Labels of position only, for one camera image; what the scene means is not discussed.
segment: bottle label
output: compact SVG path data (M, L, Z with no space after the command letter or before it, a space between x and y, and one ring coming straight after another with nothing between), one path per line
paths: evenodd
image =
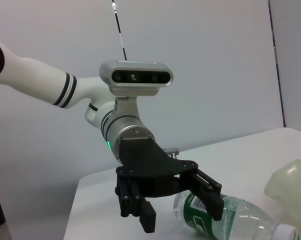
M186 198L183 212L188 226L217 240L212 229L212 217L207 213L202 201L192 192Z

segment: white table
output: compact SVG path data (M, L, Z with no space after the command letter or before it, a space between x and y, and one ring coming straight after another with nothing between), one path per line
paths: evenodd
M187 150L178 158L197 162L204 173L222 184L223 194L248 200L276 220L292 223L282 208L263 192L274 171L301 159L301 131L278 128ZM203 239L192 229L180 227L175 220L174 196L149 198L157 212L156 229L155 233L144 233L138 217L120 216L114 192L116 179L112 169L79 181L64 240Z

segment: green led light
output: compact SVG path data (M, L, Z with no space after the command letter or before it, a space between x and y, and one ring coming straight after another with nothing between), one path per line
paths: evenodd
M111 148L111 145L110 145L110 142L109 142L109 141L107 141L107 144L108 144L108 147L109 147L109 149L110 149L110 150L112 150L112 148Z

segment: translucent plastic bag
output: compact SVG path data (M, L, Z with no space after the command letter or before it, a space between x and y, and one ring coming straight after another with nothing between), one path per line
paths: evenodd
M301 159L274 172L264 193L278 201L293 219L301 222Z

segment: white wall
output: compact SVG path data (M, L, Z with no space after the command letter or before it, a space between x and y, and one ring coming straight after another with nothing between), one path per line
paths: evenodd
M97 76L104 60L123 59L111 5L0 1L0 41L77 77ZM163 148L282 127L266 0L126 0L118 16L128 59L174 73L172 86L138 100ZM84 118L87 104L59 109L0 85L0 200L14 240L62 239L78 180L117 166Z
M301 131L301 0L271 0L287 127Z

